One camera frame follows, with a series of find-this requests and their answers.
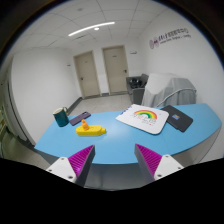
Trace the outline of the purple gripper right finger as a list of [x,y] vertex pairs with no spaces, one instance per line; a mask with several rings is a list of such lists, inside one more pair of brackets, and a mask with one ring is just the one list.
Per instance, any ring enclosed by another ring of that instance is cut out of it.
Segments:
[[172,156],[160,155],[139,144],[135,145],[134,153],[146,182],[154,182],[183,169],[183,166]]

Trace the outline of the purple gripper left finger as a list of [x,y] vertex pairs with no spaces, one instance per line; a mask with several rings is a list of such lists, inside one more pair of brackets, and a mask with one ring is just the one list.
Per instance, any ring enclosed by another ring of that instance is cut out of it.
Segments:
[[60,157],[46,171],[83,187],[94,157],[95,146],[90,145],[69,158]]

